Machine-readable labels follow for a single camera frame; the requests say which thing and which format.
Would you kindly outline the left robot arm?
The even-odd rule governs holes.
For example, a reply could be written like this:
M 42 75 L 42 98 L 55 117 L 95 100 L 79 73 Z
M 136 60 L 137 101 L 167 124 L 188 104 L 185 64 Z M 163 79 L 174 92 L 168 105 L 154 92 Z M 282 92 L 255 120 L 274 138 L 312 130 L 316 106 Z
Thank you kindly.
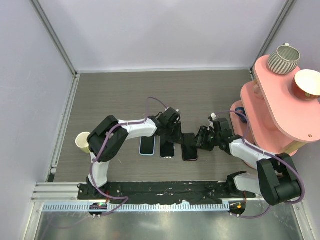
M 87 137 L 92 168 L 88 180 L 89 194 L 100 200 L 107 192 L 109 161 L 119 152 L 125 141 L 141 137 L 164 136 L 168 142 L 183 144 L 180 113 L 172 107 L 156 116 L 140 120 L 119 120 L 113 115 L 105 118 Z

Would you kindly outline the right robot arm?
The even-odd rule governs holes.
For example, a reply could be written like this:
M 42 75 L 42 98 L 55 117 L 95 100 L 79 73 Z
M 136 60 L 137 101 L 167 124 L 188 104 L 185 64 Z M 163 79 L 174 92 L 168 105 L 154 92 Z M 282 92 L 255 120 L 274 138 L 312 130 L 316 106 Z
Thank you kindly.
M 218 147 L 230 156 L 243 160 L 257 170 L 257 175 L 235 173 L 226 184 L 226 193 L 233 198 L 243 191 L 260 195 L 271 206 L 295 204 L 305 196 L 305 187 L 294 162 L 287 153 L 275 154 L 263 150 L 240 135 L 234 135 L 225 118 L 201 126 L 196 137 L 198 149 L 212 151 Z

